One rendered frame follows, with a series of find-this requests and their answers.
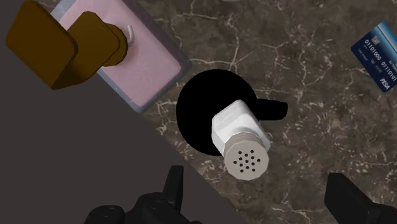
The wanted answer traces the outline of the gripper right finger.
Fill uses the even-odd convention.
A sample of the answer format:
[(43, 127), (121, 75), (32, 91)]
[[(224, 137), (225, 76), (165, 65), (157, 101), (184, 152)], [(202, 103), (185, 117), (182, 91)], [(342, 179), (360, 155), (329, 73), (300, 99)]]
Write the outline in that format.
[(329, 173), (324, 204), (338, 224), (397, 224), (396, 208), (374, 203), (342, 173)]

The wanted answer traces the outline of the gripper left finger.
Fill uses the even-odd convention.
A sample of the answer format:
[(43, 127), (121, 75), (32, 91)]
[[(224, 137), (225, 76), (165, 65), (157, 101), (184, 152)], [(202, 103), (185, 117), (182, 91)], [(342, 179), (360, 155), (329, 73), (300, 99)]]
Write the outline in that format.
[(128, 212), (116, 205), (96, 207), (83, 224), (202, 224), (181, 214), (183, 183), (184, 167), (173, 165), (161, 192), (140, 196)]

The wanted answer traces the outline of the white salt shaker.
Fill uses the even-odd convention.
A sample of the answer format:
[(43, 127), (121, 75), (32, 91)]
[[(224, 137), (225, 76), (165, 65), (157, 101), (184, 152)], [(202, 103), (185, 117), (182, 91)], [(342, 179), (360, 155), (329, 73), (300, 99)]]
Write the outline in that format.
[(271, 143), (244, 101), (231, 103), (212, 118), (211, 138), (233, 177), (250, 181), (267, 170)]

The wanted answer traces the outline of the pink tray with grey rim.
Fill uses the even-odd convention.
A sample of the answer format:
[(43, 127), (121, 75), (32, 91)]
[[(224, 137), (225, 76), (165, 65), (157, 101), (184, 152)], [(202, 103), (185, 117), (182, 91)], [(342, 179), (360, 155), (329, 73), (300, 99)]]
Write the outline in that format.
[(124, 60), (97, 72), (134, 111), (147, 110), (191, 68), (189, 58), (137, 0), (60, 0), (51, 14), (67, 29), (84, 11), (126, 36), (134, 34)]

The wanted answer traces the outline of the blue bank card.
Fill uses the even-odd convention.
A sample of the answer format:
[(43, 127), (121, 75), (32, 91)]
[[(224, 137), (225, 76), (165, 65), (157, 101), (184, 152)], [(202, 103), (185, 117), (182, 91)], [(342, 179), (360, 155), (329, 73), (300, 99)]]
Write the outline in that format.
[(397, 85), (397, 37), (385, 22), (379, 23), (351, 47), (383, 92)]

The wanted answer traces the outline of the brown blocky object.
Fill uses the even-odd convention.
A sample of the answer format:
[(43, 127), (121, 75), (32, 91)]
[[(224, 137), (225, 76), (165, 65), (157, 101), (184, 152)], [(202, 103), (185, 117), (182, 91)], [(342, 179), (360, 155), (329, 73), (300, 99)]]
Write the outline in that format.
[(115, 66), (129, 44), (121, 29), (84, 11), (64, 29), (38, 2), (24, 2), (6, 36), (6, 46), (51, 89), (87, 81), (101, 67)]

